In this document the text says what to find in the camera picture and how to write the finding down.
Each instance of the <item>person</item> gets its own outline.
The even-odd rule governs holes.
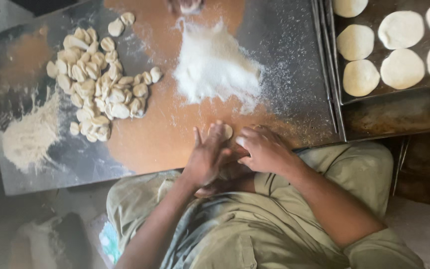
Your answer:
[[[244,127],[236,143],[249,156],[238,163],[255,173],[223,181],[220,168],[232,155],[223,131],[217,121],[202,141],[194,128],[182,173],[111,188],[107,214],[123,251],[117,269],[423,268],[381,221],[393,167],[385,147],[359,142],[293,154],[267,128]]]

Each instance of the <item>khaki pants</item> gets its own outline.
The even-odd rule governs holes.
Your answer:
[[[387,206],[393,160],[384,146],[372,142],[307,149],[298,154],[310,167],[363,201],[379,218]],[[107,214],[117,231],[121,251],[135,235],[179,172],[169,171],[121,179],[107,197]],[[300,193],[284,178],[258,173],[255,190],[275,200],[318,241],[326,255],[345,264],[341,250],[317,222]]]

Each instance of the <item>pile of dough pieces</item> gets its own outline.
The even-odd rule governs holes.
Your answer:
[[[133,15],[128,20],[122,18],[120,21],[126,26],[135,20]],[[71,122],[69,127],[72,135],[81,133],[90,142],[107,141],[111,120],[145,115],[148,85],[160,80],[160,68],[154,67],[137,76],[123,76],[114,40],[110,37],[101,40],[100,46],[106,53],[103,54],[92,27],[77,28],[74,34],[65,37],[63,45],[56,62],[50,61],[46,69],[48,76],[57,80],[79,108],[76,112],[79,123]]]
[[[368,0],[334,0],[334,12],[345,18],[355,17],[366,8]],[[426,13],[430,27],[430,8]],[[393,50],[381,64],[380,74],[374,64],[366,60],[373,52],[375,35],[370,27],[358,24],[348,26],[336,39],[340,54],[348,61],[344,69],[344,90],[356,97],[370,94],[379,80],[394,88],[407,89],[425,76],[424,62],[410,47],[424,36],[421,14],[404,10],[387,15],[378,29],[378,36],[385,48]],[[430,74],[430,50],[427,56]]]

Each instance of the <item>flour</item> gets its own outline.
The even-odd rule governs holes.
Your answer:
[[[59,141],[58,110],[59,94],[56,92],[44,106],[33,106],[33,110],[20,121],[9,124],[2,135],[2,145],[4,156],[16,168],[27,171],[33,165],[39,169],[44,160],[50,159],[47,150]]]
[[[179,64],[174,72],[178,92],[188,103],[236,96],[241,113],[254,111],[261,95],[263,66],[242,53],[238,41],[223,23],[213,28],[184,23]]]

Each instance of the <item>hand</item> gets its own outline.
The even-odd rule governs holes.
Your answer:
[[[182,177],[188,184],[198,190],[214,181],[220,171],[224,160],[232,154],[228,148],[223,148],[225,141],[222,121],[210,126],[207,139],[202,142],[197,127],[194,127],[195,149],[190,155],[187,166],[182,172]]]
[[[190,14],[200,10],[204,0],[165,0],[171,13]]]
[[[303,163],[286,148],[280,138],[268,129],[258,125],[243,127],[236,143],[248,150],[250,156],[238,160],[255,172],[276,173],[284,176],[288,168]]]

